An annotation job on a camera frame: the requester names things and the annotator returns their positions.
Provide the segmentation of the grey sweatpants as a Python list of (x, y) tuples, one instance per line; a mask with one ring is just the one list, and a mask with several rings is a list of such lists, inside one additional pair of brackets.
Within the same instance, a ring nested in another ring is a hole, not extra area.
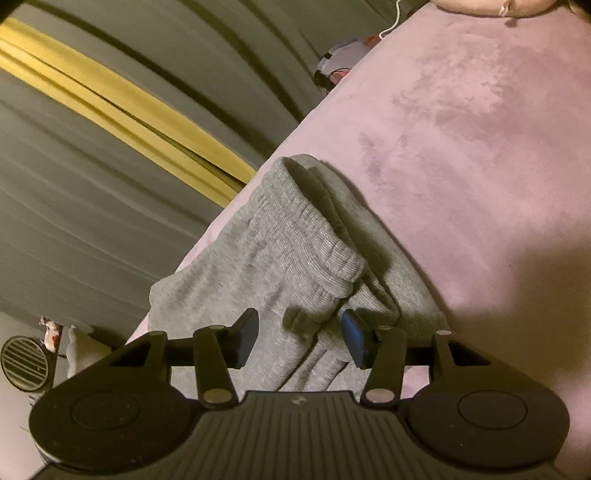
[(189, 265), (150, 291), (148, 326), (171, 338), (231, 325), (249, 308), (259, 337), (245, 367), (249, 390), (349, 390), (356, 369), (342, 313), (428, 340), (447, 321), (410, 260), (334, 171), (308, 155), (273, 163), (249, 200)]

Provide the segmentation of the grey curtain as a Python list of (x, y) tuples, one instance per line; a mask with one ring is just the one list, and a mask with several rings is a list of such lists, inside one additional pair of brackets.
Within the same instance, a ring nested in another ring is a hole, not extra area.
[[(163, 101), (253, 169), (324, 95), (322, 55), (406, 1), (5, 1), (20, 20)], [(1, 311), (126, 337), (151, 285), (222, 210), (1, 69)]]

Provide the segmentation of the pink plush blanket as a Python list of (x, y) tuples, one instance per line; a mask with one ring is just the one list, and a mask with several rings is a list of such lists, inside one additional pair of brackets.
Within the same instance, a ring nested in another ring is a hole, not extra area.
[(555, 390), (557, 465), (590, 475), (590, 23), (421, 9), (291, 133), (273, 163), (335, 172), (410, 260), (447, 327)]

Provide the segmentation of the yellow curtain strip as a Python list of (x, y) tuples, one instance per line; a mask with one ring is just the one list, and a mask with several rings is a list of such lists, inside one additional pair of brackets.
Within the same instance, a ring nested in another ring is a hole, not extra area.
[(238, 154), (163, 101), (14, 18), (1, 23), (1, 69), (219, 206), (228, 206), (256, 175)]

